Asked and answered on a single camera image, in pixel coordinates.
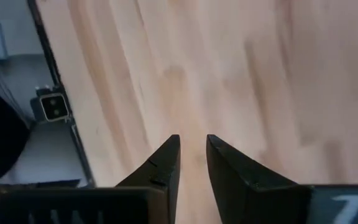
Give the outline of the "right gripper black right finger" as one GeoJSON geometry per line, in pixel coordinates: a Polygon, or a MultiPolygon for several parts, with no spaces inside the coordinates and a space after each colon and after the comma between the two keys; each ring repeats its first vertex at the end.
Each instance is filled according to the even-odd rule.
{"type": "Polygon", "coordinates": [[[306,223],[311,189],[206,137],[208,174],[223,223],[306,223]]]}

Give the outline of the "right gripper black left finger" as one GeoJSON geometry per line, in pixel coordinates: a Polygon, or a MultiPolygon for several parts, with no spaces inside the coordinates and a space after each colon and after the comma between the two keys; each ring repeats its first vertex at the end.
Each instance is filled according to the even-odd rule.
{"type": "Polygon", "coordinates": [[[139,168],[118,183],[119,187],[151,187],[163,190],[168,222],[175,223],[180,181],[180,136],[171,135],[139,168]]]}

